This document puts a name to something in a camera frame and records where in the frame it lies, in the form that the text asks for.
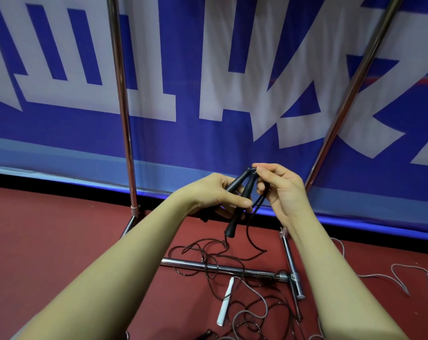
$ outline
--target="red carpet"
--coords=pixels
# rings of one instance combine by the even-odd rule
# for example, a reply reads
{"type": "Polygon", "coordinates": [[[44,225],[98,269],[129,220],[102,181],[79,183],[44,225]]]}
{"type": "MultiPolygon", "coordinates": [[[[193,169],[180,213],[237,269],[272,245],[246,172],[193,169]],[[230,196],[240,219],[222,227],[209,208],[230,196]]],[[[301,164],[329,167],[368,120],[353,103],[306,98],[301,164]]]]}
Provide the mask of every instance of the red carpet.
{"type": "MultiPolygon", "coordinates": [[[[10,339],[114,244],[129,217],[127,207],[0,188],[0,340],[10,339]]],[[[224,228],[225,223],[205,224],[189,217],[173,244],[187,245],[205,237],[221,238],[224,228]]],[[[267,271],[287,268],[277,232],[253,228],[251,237],[268,252],[248,263],[248,268],[267,271]]],[[[346,259],[360,274],[390,274],[392,263],[418,265],[428,270],[426,254],[353,242],[344,244],[346,259]]],[[[238,228],[230,253],[240,257],[256,253],[245,238],[244,227],[238,228]]],[[[307,295],[300,306],[303,330],[308,337],[318,333],[316,311],[301,263],[296,260],[307,295]]],[[[411,339],[428,339],[426,273],[406,268],[396,271],[411,297],[389,280],[367,278],[364,282],[411,339]]],[[[228,277],[218,276],[215,281],[214,288],[222,295],[228,277]]],[[[281,288],[290,299],[287,287],[281,284],[281,288]]],[[[255,296],[242,286],[233,298],[247,302],[255,296]]],[[[220,304],[211,295],[204,274],[183,277],[172,268],[160,268],[130,327],[131,339],[193,339],[207,328],[222,333],[222,328],[215,324],[220,304]]],[[[261,312],[260,308],[257,306],[257,312],[261,312]]],[[[271,311],[264,326],[266,337],[281,338],[285,315],[283,308],[271,311]]]]}

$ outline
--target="left hand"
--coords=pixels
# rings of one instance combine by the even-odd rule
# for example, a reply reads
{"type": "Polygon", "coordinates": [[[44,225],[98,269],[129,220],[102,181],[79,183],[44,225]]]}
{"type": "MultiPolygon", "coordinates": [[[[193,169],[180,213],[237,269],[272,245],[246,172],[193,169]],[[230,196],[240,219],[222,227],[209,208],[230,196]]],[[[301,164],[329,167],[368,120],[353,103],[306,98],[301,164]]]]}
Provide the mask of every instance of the left hand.
{"type": "MultiPolygon", "coordinates": [[[[217,208],[216,212],[223,217],[230,218],[236,207],[250,211],[252,205],[251,200],[225,190],[233,180],[232,177],[212,173],[180,188],[176,193],[187,199],[189,215],[203,208],[221,204],[222,208],[217,208]]],[[[241,193],[243,189],[244,187],[240,186],[238,192],[241,193]]]]}

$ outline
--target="hand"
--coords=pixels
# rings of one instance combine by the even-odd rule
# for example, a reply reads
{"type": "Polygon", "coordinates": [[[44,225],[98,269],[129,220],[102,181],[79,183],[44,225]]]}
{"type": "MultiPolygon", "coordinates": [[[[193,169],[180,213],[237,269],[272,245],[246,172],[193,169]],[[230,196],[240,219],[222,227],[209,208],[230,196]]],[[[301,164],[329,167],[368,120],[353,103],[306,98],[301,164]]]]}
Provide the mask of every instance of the hand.
{"type": "Polygon", "coordinates": [[[263,181],[271,184],[267,198],[285,228],[291,227],[295,217],[314,215],[300,176],[278,164],[255,163],[252,167],[260,176],[257,183],[259,194],[264,191],[263,181]]]}
{"type": "MultiPolygon", "coordinates": [[[[225,190],[233,180],[234,178],[232,177],[212,173],[205,178],[180,188],[175,193],[187,199],[189,203],[189,215],[200,211],[200,209],[221,204],[222,208],[217,208],[216,212],[223,217],[230,218],[236,207],[250,211],[252,205],[251,200],[225,190]]],[[[241,193],[243,189],[244,187],[240,186],[238,192],[241,193]]]]}

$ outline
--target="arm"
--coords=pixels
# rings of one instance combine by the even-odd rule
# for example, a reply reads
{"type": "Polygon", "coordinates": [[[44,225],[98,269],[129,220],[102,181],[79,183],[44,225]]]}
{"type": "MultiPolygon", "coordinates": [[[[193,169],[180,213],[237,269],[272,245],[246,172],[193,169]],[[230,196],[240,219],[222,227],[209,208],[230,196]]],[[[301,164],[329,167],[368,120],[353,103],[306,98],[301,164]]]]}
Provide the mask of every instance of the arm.
{"type": "Polygon", "coordinates": [[[297,246],[327,339],[407,339],[318,222],[302,179],[280,165],[254,167],[272,186],[268,199],[297,246]]]}
{"type": "MultiPolygon", "coordinates": [[[[233,181],[212,174],[176,191],[47,305],[17,340],[118,339],[136,314],[184,218],[200,208],[250,200],[226,192],[233,181]]],[[[226,215],[226,210],[219,213],[226,215]]]]}

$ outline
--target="metal rack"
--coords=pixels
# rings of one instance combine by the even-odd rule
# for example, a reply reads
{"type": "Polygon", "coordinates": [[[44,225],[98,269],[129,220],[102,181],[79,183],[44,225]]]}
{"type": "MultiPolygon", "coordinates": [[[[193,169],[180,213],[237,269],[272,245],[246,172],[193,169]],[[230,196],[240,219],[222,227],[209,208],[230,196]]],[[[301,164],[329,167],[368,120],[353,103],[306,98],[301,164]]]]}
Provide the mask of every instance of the metal rack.
{"type": "MultiPolygon", "coordinates": [[[[366,47],[364,57],[360,62],[360,65],[355,72],[351,82],[349,83],[346,95],[344,100],[339,108],[339,111],[336,114],[336,117],[324,138],[324,143],[319,151],[319,154],[313,164],[313,167],[310,171],[310,174],[306,181],[306,191],[310,190],[313,185],[314,180],[316,179],[319,170],[324,163],[324,160],[332,146],[332,143],[338,134],[341,125],[343,124],[349,109],[351,108],[354,98],[357,95],[360,86],[362,85],[364,78],[373,62],[373,59],[376,56],[376,53],[392,23],[392,20],[398,11],[403,0],[391,0],[386,10],[381,16],[379,23],[377,24],[375,31],[370,38],[370,41],[366,47]]],[[[120,33],[120,22],[119,22],[119,6],[118,0],[107,0],[108,12],[109,12],[109,23],[110,23],[110,32],[112,37],[112,47],[113,47],[113,58],[115,63],[115,74],[117,79],[117,88],[118,88],[118,99],[120,105],[120,115],[122,120],[122,129],[123,129],[123,139],[124,147],[126,152],[126,164],[127,164],[127,175],[129,179],[129,190],[131,195],[131,209],[132,217],[128,222],[126,228],[123,231],[122,236],[127,234],[143,217],[144,212],[140,210],[137,202],[137,191],[136,191],[136,181],[135,181],[135,170],[134,170],[134,160],[132,153],[132,142],[131,142],[131,130],[129,125],[129,107],[127,100],[127,89],[126,89],[126,79],[125,79],[125,69],[123,61],[123,51],[121,43],[121,33],[120,33]]],[[[290,246],[287,239],[286,229],[282,228],[280,231],[280,237],[282,244],[285,250],[285,254],[288,260],[288,265],[290,268],[290,276],[286,274],[274,275],[273,272],[266,271],[256,271],[256,270],[246,270],[246,275],[253,278],[273,278],[276,281],[280,282],[289,282],[293,300],[296,306],[296,314],[299,319],[302,318],[298,301],[305,299],[305,295],[302,291],[301,282],[299,280],[299,275],[296,271],[296,265],[291,254],[290,246]]],[[[200,262],[192,262],[186,260],[177,260],[164,257],[161,262],[162,266],[170,266],[184,269],[192,270],[204,270],[205,265],[200,262]]],[[[217,265],[207,265],[208,270],[219,270],[219,273],[224,274],[241,274],[242,269],[229,266],[217,267],[217,265]]]]}

